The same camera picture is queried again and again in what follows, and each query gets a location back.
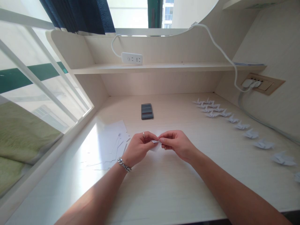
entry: white cable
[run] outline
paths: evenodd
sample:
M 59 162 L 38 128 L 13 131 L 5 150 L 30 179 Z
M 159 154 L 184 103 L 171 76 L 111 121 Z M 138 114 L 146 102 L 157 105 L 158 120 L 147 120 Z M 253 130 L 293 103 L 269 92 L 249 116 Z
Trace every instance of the white cable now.
M 212 34 L 210 33 L 209 28 L 208 28 L 206 25 L 204 25 L 204 24 L 195 24 L 195 25 L 192 25 L 189 29 L 191 29 L 192 27 L 204 27 L 204 28 L 207 30 L 207 32 L 208 32 L 208 34 L 209 34 L 209 36 L 210 36 L 210 39 L 212 40 L 213 44 L 214 44 L 214 45 L 222 52 L 222 54 L 224 55 L 224 57 L 225 57 L 225 58 L 228 60 L 228 62 L 230 62 L 230 63 L 233 65 L 233 67 L 234 67 L 234 70 L 235 70 L 234 86 L 235 86 L 239 91 L 241 91 L 241 92 L 248 92 L 248 91 L 250 91 L 251 88 L 249 88 L 249 89 L 246 90 L 246 91 L 243 91 L 242 89 L 240 89 L 240 88 L 237 86 L 237 79 L 238 79 L 238 69 L 237 69 L 237 66 L 229 59 L 229 57 L 226 55 L 226 53 L 223 51 L 223 49 L 221 49 L 221 47 L 218 46 L 218 44 L 215 42 L 215 40 L 213 39 Z
M 119 58 L 122 58 L 122 56 L 119 56 L 119 55 L 115 52 L 115 50 L 113 49 L 113 42 L 115 41 L 116 37 L 118 37 L 118 36 L 121 37 L 122 35 L 117 34 L 117 35 L 113 38 L 113 40 L 112 40 L 112 51 L 113 51 L 113 53 L 115 53 L 116 56 L 118 56 Z
M 273 126 L 270 125 L 270 124 L 267 124 L 267 123 L 265 123 L 265 122 L 260 121 L 259 119 L 255 118 L 255 117 L 252 116 L 250 113 L 248 113 L 248 112 L 244 109 L 244 107 L 243 107 L 243 105 L 242 105 L 242 98 L 243 98 L 243 95 L 244 95 L 244 93 L 241 92 L 240 95 L 239 95 L 239 97 L 238 97 L 237 103 L 238 103 L 238 106 L 240 107 L 240 109 L 241 109 L 247 116 L 249 116 L 250 118 L 254 119 L 255 121 L 261 123 L 262 125 L 265 125 L 265 126 L 271 128 L 271 129 L 275 130 L 276 132 L 280 133 L 281 135 L 285 136 L 286 138 L 288 138 L 288 139 L 290 139 L 291 141 L 295 142 L 296 144 L 300 145 L 300 140 L 297 140 L 297 139 L 293 138 L 293 137 L 290 136 L 289 134 L 283 132 L 282 130 L 279 130 L 279 129 L 276 128 L 276 127 L 273 127 Z

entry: bracelet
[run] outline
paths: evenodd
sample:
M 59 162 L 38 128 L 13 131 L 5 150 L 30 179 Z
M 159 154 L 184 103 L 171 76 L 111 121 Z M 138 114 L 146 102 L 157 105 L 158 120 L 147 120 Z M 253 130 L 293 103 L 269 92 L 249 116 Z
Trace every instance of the bracelet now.
M 118 158 L 118 163 L 119 163 L 121 166 L 123 166 L 127 172 L 130 172 L 130 171 L 131 171 L 131 168 L 128 167 L 128 166 L 126 166 L 126 165 L 124 164 L 124 162 L 123 162 L 123 160 L 121 159 L 121 157 Z

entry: wooden shelf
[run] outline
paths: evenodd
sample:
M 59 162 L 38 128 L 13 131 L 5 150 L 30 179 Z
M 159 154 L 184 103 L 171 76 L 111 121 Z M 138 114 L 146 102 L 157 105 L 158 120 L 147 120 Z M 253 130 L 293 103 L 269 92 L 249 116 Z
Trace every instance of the wooden shelf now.
M 267 66 L 237 66 L 239 71 L 261 71 Z M 200 72 L 200 71 L 234 71 L 228 62 L 184 62 L 151 63 L 145 65 L 130 64 L 95 64 L 90 67 L 73 69 L 73 74 L 98 73 L 147 73 L 147 72 Z

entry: desk surface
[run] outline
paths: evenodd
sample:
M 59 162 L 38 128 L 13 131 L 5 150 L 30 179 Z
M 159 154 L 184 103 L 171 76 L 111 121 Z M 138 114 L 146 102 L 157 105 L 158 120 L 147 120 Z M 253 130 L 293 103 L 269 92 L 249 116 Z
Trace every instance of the desk surface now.
M 260 138 L 275 142 L 273 150 L 259 150 L 243 131 L 223 117 L 209 118 L 192 101 L 208 97 L 235 113 L 245 124 L 259 131 Z M 141 120 L 141 104 L 151 103 L 154 120 Z M 6 225 L 53 225 L 105 171 L 82 167 L 82 143 L 97 142 L 91 134 L 95 125 L 123 119 L 128 133 L 151 131 L 160 134 L 181 129 L 194 145 L 224 170 L 247 185 L 279 211 L 300 209 L 297 167 L 285 167 L 269 158 L 286 150 L 300 164 L 300 148 L 271 129 L 248 118 L 239 108 L 214 93 L 109 97 L 101 110 L 74 143 L 62 154 L 44 178 L 24 200 Z M 172 151 L 160 148 L 148 152 L 133 168 L 118 192 L 108 224 L 182 224 L 225 218 L 202 179 L 190 165 Z

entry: wall outlet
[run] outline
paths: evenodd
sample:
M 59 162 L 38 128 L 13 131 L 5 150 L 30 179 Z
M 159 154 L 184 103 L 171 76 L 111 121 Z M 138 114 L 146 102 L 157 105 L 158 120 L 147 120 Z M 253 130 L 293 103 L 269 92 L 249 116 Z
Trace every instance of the wall outlet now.
M 142 65 L 143 64 L 143 55 L 133 54 L 128 52 L 122 52 L 122 62 L 128 64 Z
M 249 73 L 245 80 L 247 79 L 261 81 L 261 85 L 259 87 L 253 88 L 253 90 L 263 93 L 265 95 L 271 95 L 277 88 L 279 88 L 285 82 L 284 80 L 266 77 L 254 73 Z

